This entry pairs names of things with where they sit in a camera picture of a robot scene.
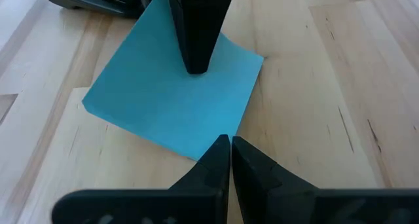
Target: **blue sticky note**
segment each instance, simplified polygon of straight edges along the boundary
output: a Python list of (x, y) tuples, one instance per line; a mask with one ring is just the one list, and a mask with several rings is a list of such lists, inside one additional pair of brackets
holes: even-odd
[(208, 72), (189, 75), (169, 1), (153, 0), (83, 104), (93, 115), (198, 160), (218, 135), (237, 133), (262, 62), (220, 34)]

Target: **sticky note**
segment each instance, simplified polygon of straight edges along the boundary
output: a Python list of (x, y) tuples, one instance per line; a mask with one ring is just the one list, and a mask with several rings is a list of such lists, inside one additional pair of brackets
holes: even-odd
[(262, 62), (220, 34), (208, 72), (189, 75), (169, 1), (153, 0), (83, 104), (93, 115), (198, 160), (218, 135), (237, 133)]

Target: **wooden surface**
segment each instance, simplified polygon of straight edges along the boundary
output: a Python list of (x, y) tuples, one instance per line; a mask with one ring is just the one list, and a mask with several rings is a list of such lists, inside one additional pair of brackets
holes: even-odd
[[(0, 0), (0, 223), (49, 223), (70, 191), (167, 188), (192, 168), (81, 104), (133, 24)], [(266, 57), (239, 135), (318, 187), (419, 187), (419, 0), (233, 0), (223, 32)]]

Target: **wooden table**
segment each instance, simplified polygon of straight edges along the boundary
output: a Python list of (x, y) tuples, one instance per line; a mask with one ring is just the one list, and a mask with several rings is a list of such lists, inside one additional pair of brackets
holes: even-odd
[[(419, 187), (418, 5), (233, 0), (223, 32), (266, 57), (239, 135), (318, 187)], [(77, 189), (167, 188), (194, 165), (82, 106), (133, 23), (0, 0), (0, 223), (48, 223)]]

